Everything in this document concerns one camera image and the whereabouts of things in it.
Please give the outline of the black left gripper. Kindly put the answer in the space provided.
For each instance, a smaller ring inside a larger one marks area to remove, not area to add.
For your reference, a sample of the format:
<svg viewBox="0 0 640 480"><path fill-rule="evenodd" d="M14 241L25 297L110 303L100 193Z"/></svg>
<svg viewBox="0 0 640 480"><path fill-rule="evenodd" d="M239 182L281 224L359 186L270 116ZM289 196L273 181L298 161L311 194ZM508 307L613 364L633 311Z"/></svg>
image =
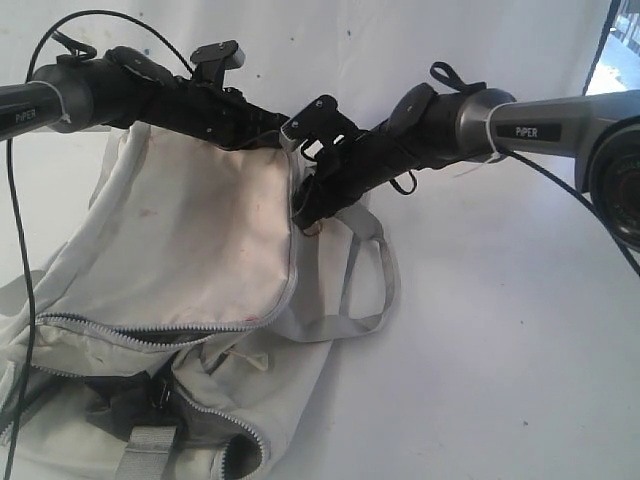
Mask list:
<svg viewBox="0 0 640 480"><path fill-rule="evenodd" d="M289 119L250 103L220 83L186 79L131 47L114 47L91 65L91 86L101 125L125 129L142 122L212 143L223 150L277 148Z"/></svg>

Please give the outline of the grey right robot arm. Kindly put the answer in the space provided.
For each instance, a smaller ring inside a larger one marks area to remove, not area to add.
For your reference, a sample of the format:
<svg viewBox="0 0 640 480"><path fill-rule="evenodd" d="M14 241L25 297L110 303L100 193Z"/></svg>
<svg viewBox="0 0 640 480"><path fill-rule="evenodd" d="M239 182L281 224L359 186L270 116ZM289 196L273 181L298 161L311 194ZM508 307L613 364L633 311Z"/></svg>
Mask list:
<svg viewBox="0 0 640 480"><path fill-rule="evenodd" d="M319 142L315 170L294 194L295 224L307 229L396 177L458 162L494 163L517 152L571 158L576 190L620 242L639 246L639 93L518 102L473 84L439 94L411 89L390 116L361 130L334 98L312 101L281 131L306 149Z"/></svg>

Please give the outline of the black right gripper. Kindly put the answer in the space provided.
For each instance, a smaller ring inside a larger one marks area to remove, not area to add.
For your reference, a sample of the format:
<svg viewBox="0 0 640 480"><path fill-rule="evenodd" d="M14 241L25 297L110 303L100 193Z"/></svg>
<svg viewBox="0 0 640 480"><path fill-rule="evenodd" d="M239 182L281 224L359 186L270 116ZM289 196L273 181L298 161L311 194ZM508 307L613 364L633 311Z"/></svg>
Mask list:
<svg viewBox="0 0 640 480"><path fill-rule="evenodd" d="M456 99L421 83L374 129L322 147L294 195L294 224L309 228L406 172L457 162Z"/></svg>

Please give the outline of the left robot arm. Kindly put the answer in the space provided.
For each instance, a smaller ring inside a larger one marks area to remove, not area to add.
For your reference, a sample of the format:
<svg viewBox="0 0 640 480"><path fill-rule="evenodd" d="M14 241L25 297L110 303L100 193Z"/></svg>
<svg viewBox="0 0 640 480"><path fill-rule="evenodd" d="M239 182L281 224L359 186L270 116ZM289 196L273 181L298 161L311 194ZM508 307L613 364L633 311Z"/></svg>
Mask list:
<svg viewBox="0 0 640 480"><path fill-rule="evenodd" d="M287 119L249 103L237 89L175 76L124 46L101 59L63 57L27 83L1 89L4 140L40 128L74 133L142 122L223 150L251 150L278 147Z"/></svg>

